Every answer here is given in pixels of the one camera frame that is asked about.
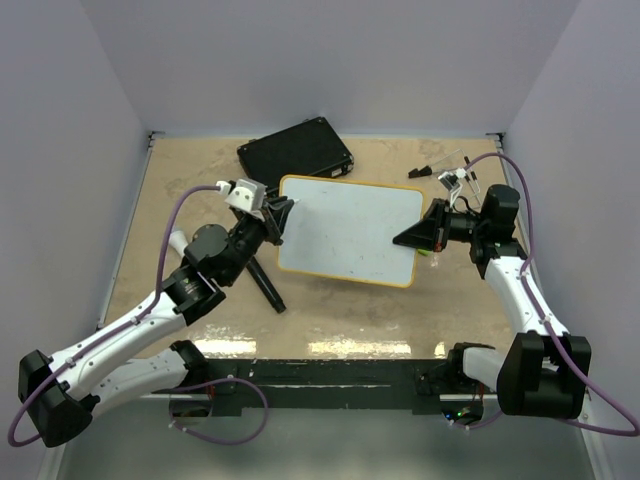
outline tabletop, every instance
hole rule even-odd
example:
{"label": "tabletop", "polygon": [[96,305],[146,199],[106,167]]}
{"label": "tabletop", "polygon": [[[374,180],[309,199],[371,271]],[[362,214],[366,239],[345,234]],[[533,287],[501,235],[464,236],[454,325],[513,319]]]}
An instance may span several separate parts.
{"label": "tabletop", "polygon": [[[435,177],[407,172],[462,149],[470,158],[495,151],[489,139],[343,139],[355,159],[346,179],[418,187],[427,197],[446,195]],[[243,177],[236,149],[247,138],[159,138],[140,191],[121,265],[109,302],[108,324],[153,289],[167,217],[188,188]],[[502,165],[487,158],[476,167],[482,190],[504,183]],[[222,197],[193,195],[176,225],[190,237],[198,227],[235,224]],[[411,287],[393,288],[281,271],[276,247],[264,244],[256,258],[287,306],[277,314],[248,273],[226,289],[227,299],[205,317],[139,356],[178,339],[192,340],[210,358],[444,358],[456,342],[480,342],[507,351],[513,335],[502,306],[469,259],[469,246],[419,256]],[[165,276],[179,265],[170,251]]]}

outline gray wall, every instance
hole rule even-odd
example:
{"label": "gray wall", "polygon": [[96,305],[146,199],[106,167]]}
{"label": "gray wall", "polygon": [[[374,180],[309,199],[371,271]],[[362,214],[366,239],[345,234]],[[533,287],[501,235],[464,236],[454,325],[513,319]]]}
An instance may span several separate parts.
{"label": "gray wall", "polygon": [[82,0],[153,129],[502,131],[577,0]]}
{"label": "gray wall", "polygon": [[[583,0],[507,133],[532,187],[549,303],[594,356],[591,377],[640,414],[640,3]],[[626,426],[602,401],[598,423]],[[604,437],[619,479],[637,439]]]}
{"label": "gray wall", "polygon": [[[95,328],[144,159],[144,130],[77,0],[0,7],[0,430],[20,358]],[[24,422],[22,438],[32,433]],[[0,442],[0,477],[44,447]]]}

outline white board surface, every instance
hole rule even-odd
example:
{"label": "white board surface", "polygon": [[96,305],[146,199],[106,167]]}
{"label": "white board surface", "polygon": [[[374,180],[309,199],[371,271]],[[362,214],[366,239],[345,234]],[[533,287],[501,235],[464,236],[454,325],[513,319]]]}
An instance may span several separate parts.
{"label": "white board surface", "polygon": [[280,194],[298,200],[279,248],[281,269],[411,285],[416,251],[392,240],[420,220],[420,190],[292,175],[282,180]]}

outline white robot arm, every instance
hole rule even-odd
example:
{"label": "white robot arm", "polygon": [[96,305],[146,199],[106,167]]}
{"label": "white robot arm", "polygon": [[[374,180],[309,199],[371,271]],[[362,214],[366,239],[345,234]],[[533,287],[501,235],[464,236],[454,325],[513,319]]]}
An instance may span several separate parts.
{"label": "white robot arm", "polygon": [[[171,236],[177,208],[194,191],[215,190],[238,218],[229,232],[204,225],[193,241]],[[38,350],[20,361],[18,396],[22,409],[9,431],[14,446],[30,443],[14,438],[17,421],[28,412],[48,447],[69,441],[92,419],[148,392],[200,383],[207,362],[189,341],[179,341],[159,355],[133,359],[157,340],[177,332],[209,313],[226,295],[263,242],[279,245],[293,206],[286,197],[265,198],[265,186],[251,180],[218,182],[185,193],[165,232],[161,258],[171,243],[183,255],[182,264],[156,291],[121,318],[89,338],[46,356]]]}
{"label": "white robot arm", "polygon": [[[451,173],[450,177],[448,183],[455,186],[459,175]],[[453,369],[497,392],[504,413],[576,418],[585,385],[561,358],[547,327],[560,337],[569,357],[585,375],[591,349],[584,337],[569,335],[535,282],[527,280],[527,255],[513,238],[519,200],[519,193],[506,185],[491,186],[479,212],[459,212],[448,200],[435,199],[422,220],[393,241],[435,252],[442,251],[449,241],[469,243],[471,261],[500,298],[514,340],[506,356],[486,345],[456,344],[449,353]]]}

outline small black object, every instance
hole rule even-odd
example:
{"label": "small black object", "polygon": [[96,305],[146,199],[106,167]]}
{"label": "small black object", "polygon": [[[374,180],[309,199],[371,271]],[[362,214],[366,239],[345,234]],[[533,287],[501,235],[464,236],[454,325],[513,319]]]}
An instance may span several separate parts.
{"label": "small black object", "polygon": [[[560,338],[571,359],[587,375],[591,347],[584,337]],[[542,368],[548,357],[557,371]],[[498,374],[498,403],[507,415],[577,418],[585,385],[562,359],[551,337],[518,333]]]}
{"label": "small black object", "polygon": [[419,170],[417,168],[414,168],[413,170],[411,170],[409,172],[409,178],[428,177],[432,173],[433,173],[433,170],[431,170],[431,167],[427,165],[426,167],[423,167]]}
{"label": "small black object", "polygon": [[[469,157],[467,157],[466,155],[464,156],[464,163],[466,163],[467,165],[471,163],[471,160],[469,160]],[[476,182],[478,181],[478,176],[473,170],[471,170],[471,178],[473,178]]]}
{"label": "small black object", "polygon": [[271,283],[271,280],[269,280],[266,272],[262,269],[255,257],[247,263],[247,271],[249,272],[249,275],[251,275],[251,278],[253,278],[253,281],[256,282],[256,285],[258,285],[260,291],[262,291],[264,296],[267,297],[269,304],[273,307],[276,313],[284,312],[287,307],[285,306],[282,297],[278,293],[278,290],[276,290],[273,283]]}
{"label": "small black object", "polygon": [[238,147],[240,164],[249,178],[273,195],[285,175],[335,178],[353,169],[353,155],[324,117],[253,140]]}

